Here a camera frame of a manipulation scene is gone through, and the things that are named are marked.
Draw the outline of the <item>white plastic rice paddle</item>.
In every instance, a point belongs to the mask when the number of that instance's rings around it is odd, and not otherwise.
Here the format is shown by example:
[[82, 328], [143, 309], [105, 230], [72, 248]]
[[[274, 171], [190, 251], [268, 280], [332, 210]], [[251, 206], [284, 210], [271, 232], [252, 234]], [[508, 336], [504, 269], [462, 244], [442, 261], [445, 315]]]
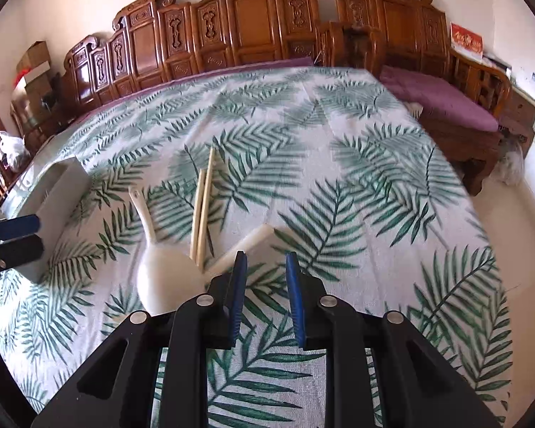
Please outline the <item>white plastic rice paddle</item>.
[[137, 269], [139, 299], [149, 315], [175, 311], [187, 300], [205, 293], [204, 277], [193, 260], [157, 239], [145, 197], [139, 188], [129, 188], [129, 196], [146, 238]]

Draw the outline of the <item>light bamboo chopstick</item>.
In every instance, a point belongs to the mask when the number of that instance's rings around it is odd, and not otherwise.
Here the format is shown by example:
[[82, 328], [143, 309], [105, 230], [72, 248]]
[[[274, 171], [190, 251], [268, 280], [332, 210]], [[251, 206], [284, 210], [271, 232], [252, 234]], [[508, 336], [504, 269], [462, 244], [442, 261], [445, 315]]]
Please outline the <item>light bamboo chopstick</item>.
[[202, 207], [204, 201], [204, 191], [205, 191], [205, 175], [207, 172], [205, 169], [199, 171], [197, 188], [194, 198], [194, 211], [192, 219], [192, 230], [191, 230], [191, 240], [190, 240], [190, 253], [189, 257], [197, 262], [198, 254], [198, 239], [199, 239], [199, 227], [200, 227], [200, 218], [202, 214]]
[[202, 208], [199, 220], [199, 233], [197, 244], [197, 257], [196, 262], [199, 269], [204, 269], [205, 263], [205, 251], [207, 251], [207, 230], [209, 219], [209, 199], [212, 194], [212, 178], [213, 178], [213, 166], [215, 160], [215, 148], [209, 150], [209, 164], [207, 173], [205, 173], [204, 193], [202, 200]]

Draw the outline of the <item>grey metal rectangular tray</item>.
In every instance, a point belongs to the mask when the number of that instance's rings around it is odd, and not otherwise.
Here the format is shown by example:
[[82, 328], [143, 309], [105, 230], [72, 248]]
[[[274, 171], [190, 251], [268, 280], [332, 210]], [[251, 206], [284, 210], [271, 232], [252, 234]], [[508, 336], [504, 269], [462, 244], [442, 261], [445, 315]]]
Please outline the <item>grey metal rectangular tray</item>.
[[65, 225], [90, 187], [90, 175], [77, 158], [52, 163], [23, 196], [13, 216], [35, 214], [40, 220], [37, 234], [44, 245], [42, 256], [16, 271], [33, 283], [40, 283]]

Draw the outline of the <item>white plastic bag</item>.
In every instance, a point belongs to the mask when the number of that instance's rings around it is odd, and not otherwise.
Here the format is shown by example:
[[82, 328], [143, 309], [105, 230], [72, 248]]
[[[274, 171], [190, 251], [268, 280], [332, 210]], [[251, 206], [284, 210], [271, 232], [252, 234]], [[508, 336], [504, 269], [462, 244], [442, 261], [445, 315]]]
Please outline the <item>white plastic bag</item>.
[[5, 131], [0, 131], [0, 151], [5, 155], [8, 167], [13, 172], [20, 172], [31, 159], [24, 140]]

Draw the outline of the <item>green leaf pattern tablecloth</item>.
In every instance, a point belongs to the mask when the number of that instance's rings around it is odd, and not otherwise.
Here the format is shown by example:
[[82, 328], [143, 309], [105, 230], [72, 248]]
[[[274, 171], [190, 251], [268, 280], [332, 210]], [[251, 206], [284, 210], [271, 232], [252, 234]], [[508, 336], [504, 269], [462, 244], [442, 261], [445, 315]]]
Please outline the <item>green leaf pattern tablecloth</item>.
[[77, 158], [90, 187], [40, 283], [0, 279], [0, 353], [22, 404], [43, 411], [129, 314], [146, 246], [190, 248], [198, 173], [215, 148], [205, 264], [262, 224], [248, 256], [236, 346], [207, 356], [212, 427], [320, 427], [326, 354], [296, 346], [285, 257], [358, 311], [398, 310], [500, 427], [512, 341], [493, 248], [434, 141], [368, 72], [278, 68], [166, 87], [91, 115], [47, 144], [4, 203], [12, 217], [52, 163]]

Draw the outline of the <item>stacked cardboard boxes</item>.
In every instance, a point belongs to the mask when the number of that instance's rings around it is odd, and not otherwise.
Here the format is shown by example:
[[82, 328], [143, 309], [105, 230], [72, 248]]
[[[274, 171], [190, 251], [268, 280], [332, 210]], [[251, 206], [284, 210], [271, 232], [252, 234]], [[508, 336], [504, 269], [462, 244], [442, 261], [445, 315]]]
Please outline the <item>stacked cardboard boxes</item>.
[[17, 64], [11, 101], [25, 114], [40, 114], [43, 98], [53, 93], [51, 68], [51, 57], [45, 41], [31, 45]]

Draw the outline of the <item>long carved wooden bench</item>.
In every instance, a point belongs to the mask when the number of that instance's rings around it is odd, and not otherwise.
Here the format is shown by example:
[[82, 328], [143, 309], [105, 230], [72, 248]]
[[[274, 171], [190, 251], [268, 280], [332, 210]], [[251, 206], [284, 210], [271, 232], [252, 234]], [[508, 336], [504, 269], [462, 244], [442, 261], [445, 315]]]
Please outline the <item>long carved wooden bench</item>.
[[65, 55], [61, 103], [82, 114], [159, 84], [223, 68], [316, 59], [318, 0], [136, 0], [106, 39]]

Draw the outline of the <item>wooden side table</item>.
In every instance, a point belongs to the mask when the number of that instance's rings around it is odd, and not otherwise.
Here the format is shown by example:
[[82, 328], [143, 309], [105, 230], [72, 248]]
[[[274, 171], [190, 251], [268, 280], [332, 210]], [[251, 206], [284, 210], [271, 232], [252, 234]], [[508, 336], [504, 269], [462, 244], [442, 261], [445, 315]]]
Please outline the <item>wooden side table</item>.
[[522, 90], [511, 87], [508, 100], [499, 116], [500, 131], [515, 138], [526, 157], [535, 139], [535, 101]]

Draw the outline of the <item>red gift box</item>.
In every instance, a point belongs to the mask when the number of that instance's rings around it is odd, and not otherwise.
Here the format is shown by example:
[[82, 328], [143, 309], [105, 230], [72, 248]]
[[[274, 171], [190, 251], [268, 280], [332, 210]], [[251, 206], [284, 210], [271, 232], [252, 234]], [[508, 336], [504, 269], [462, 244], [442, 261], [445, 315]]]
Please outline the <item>red gift box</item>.
[[471, 32], [471, 30], [451, 22], [450, 41], [454, 50], [463, 56], [480, 62], [483, 57], [483, 39], [481, 35]]

